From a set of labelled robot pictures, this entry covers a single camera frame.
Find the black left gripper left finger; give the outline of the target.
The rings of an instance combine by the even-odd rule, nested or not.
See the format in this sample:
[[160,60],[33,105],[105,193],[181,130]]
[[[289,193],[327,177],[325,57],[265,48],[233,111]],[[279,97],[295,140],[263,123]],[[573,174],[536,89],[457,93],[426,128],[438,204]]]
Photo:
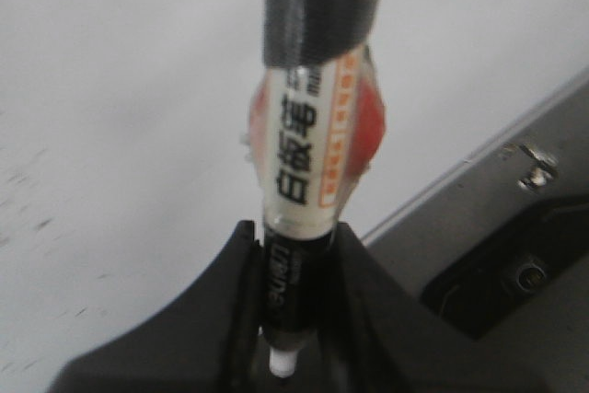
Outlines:
[[182,294],[138,327],[70,361],[51,392],[252,392],[261,248],[251,221]]

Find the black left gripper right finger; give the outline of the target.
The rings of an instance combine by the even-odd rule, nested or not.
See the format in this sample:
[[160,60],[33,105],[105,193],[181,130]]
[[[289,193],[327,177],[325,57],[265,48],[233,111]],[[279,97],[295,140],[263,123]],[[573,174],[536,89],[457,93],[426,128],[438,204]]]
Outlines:
[[320,288],[304,392],[548,392],[510,357],[482,350],[410,296],[341,223]]

